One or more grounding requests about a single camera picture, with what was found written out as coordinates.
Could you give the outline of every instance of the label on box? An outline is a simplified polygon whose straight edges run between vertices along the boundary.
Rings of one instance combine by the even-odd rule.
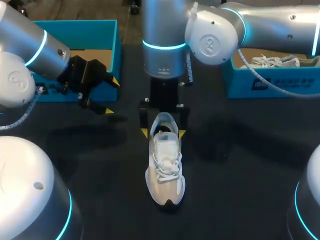
[[[277,78],[272,81],[272,83],[277,86],[278,88],[311,88],[314,83],[315,79],[314,78]],[[253,81],[251,90],[252,91],[261,91],[261,90],[267,90],[268,85],[264,84],[262,81],[260,81],[258,78],[256,78]]]
[[[251,91],[256,91],[256,90],[267,90],[268,89],[268,85],[264,84],[262,81],[260,81],[258,78],[256,78],[253,81],[252,87],[251,87]]]

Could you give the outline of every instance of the black table surface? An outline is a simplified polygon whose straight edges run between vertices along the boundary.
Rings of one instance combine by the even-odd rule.
[[[182,96],[191,107],[182,138],[186,192],[179,211],[167,214],[145,181],[149,142],[137,111],[149,94],[142,46],[123,46],[122,59],[120,98],[109,104],[114,117],[38,103],[21,126],[0,132],[49,155],[81,209],[83,240],[285,239],[295,186],[320,143],[320,100],[227,100],[220,68],[193,60],[194,86]],[[4,114],[0,124],[20,114]]]

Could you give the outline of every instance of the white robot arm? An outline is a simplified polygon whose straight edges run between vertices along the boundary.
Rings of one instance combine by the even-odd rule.
[[[315,56],[320,39],[318,6],[250,7],[228,2],[218,8],[194,4],[185,41],[208,65],[228,60],[238,48]]]
[[[79,93],[81,107],[105,113],[105,107],[90,101],[90,91],[101,82],[115,88],[119,84],[101,62],[71,57],[66,45],[3,1],[0,1],[0,35],[0,111],[31,101],[36,92],[33,72]]]
[[[229,60],[238,49],[248,69],[271,88],[292,97],[320,97],[288,92],[269,83],[240,51],[254,48],[320,55],[319,6],[252,7],[227,2],[210,7],[188,0],[147,0],[143,7],[144,69],[150,76],[150,96],[140,104],[141,128],[146,128],[142,124],[146,108],[181,112],[178,86],[186,84],[179,79],[186,72],[190,51],[202,63],[213,66]]]

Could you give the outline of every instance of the shoe box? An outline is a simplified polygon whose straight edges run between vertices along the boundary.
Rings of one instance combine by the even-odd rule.
[[[241,49],[247,62],[262,55],[270,57],[285,57],[292,53],[267,51],[261,49]],[[294,54],[297,58],[306,59],[305,55]],[[244,65],[238,52],[222,65],[223,82],[229,99],[254,98],[286,98],[286,94],[278,92],[257,79]],[[255,68],[258,74],[270,83],[284,90],[298,94],[320,93],[320,67],[269,67]]]

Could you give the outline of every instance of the glowing blue light ring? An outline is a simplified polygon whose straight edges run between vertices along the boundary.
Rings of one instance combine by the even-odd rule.
[[[180,44],[177,46],[155,46],[155,45],[151,45],[149,43],[146,43],[144,40],[142,40],[142,43],[144,45],[146,45],[147,47],[151,48],[151,49],[158,49],[158,50],[174,50],[174,49],[180,49],[183,48],[186,44]]]
[[[71,193],[70,193],[69,190],[68,190],[68,192],[69,192],[69,197],[70,197],[69,215],[68,215],[68,218],[67,218],[67,220],[66,220],[66,222],[65,222],[65,225],[64,225],[62,231],[60,232],[59,236],[58,236],[55,240],[61,239],[62,235],[65,233],[65,231],[66,231],[66,229],[67,229],[67,226],[68,226],[69,221],[70,221],[70,218],[71,218],[71,212],[72,212],[72,197],[71,197]]]
[[[245,24],[245,20],[243,19],[243,17],[238,13],[236,12],[235,10],[232,10],[230,8],[226,8],[226,7],[222,7],[221,9],[225,9],[225,10],[228,10],[230,12],[233,12],[234,14],[236,14],[240,19],[241,19],[241,22],[243,23],[243,26],[244,26],[244,35],[243,35],[243,39],[242,39],[242,42],[241,44],[244,42],[245,40],[245,37],[246,37],[246,33],[247,33],[247,28],[246,28],[246,24]]]
[[[47,41],[47,31],[44,30],[44,35],[43,35],[43,39],[42,39],[42,43],[39,47],[39,49],[36,51],[36,53],[33,55],[33,57],[28,61],[26,62],[24,65],[25,66],[28,66],[30,65],[34,60],[36,60],[36,58],[39,56],[39,54],[41,53],[42,49],[44,48],[45,44],[46,44],[46,41]]]
[[[317,45],[318,45],[318,38],[319,38],[319,30],[320,30],[320,22],[318,21],[315,27],[314,33],[314,40],[313,40],[313,47],[312,47],[312,56],[316,55]]]
[[[299,186],[299,182],[298,184],[296,185],[296,188],[295,188],[295,193],[294,193],[294,205],[295,205],[295,210],[296,210],[296,213],[300,219],[300,222],[302,223],[302,225],[304,226],[305,230],[310,234],[311,237],[313,237],[314,240],[318,240],[318,238],[316,238],[315,235],[313,235],[313,233],[309,230],[309,228],[305,225],[304,221],[302,220],[301,216],[300,216],[300,213],[299,213],[299,210],[298,210],[298,205],[297,205],[297,191],[298,191],[298,186]]]

